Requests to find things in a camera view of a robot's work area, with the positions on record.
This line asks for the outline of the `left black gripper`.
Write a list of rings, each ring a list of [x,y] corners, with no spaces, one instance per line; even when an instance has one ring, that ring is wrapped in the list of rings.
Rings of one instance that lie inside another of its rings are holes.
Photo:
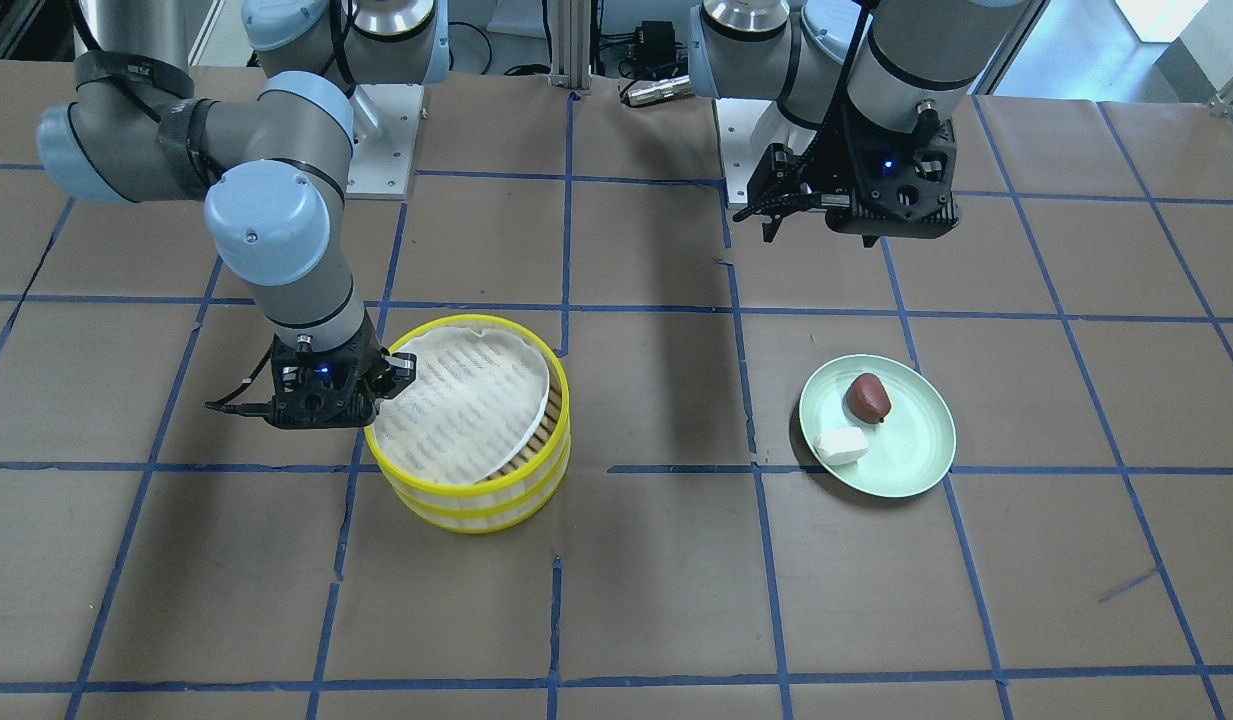
[[[845,113],[829,111],[808,149],[769,143],[750,176],[750,205],[731,215],[732,223],[761,218],[764,243],[776,242],[790,215],[822,213],[827,226],[857,224],[854,174],[846,152]]]

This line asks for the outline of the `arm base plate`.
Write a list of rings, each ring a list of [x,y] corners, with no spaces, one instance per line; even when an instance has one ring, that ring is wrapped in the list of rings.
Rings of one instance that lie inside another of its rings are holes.
[[[769,143],[785,143],[793,150],[808,149],[817,125],[803,128],[780,113],[776,101],[720,99],[715,104],[718,147],[725,170],[729,215],[750,205],[750,176]]]
[[[360,85],[351,95],[354,159],[346,196],[404,200],[409,196],[416,141],[425,117],[420,85]]]

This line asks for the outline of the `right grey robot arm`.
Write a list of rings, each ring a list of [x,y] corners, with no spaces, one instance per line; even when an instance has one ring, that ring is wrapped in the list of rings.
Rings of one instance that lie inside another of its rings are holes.
[[[265,83],[249,102],[197,95],[171,1],[72,1],[76,96],[46,108],[46,173],[90,202],[194,200],[219,260],[272,325],[272,397],[210,411],[284,430],[367,427],[416,381],[379,342],[342,252],[364,85],[448,76],[443,1],[247,1]]]

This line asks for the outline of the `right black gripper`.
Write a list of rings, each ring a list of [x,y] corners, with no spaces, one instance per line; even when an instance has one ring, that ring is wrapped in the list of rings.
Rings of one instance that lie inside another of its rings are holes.
[[[272,406],[269,424],[282,430],[372,424],[379,404],[418,378],[416,354],[388,353],[374,325],[328,351],[300,351],[281,338],[270,343]]]

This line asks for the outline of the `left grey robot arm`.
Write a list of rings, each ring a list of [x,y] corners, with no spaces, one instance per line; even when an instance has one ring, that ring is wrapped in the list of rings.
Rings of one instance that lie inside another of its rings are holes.
[[[864,247],[936,240],[959,226],[953,113],[1023,1],[703,1],[689,14],[692,90],[768,101],[811,132],[768,141],[735,222],[766,242],[814,211]]]

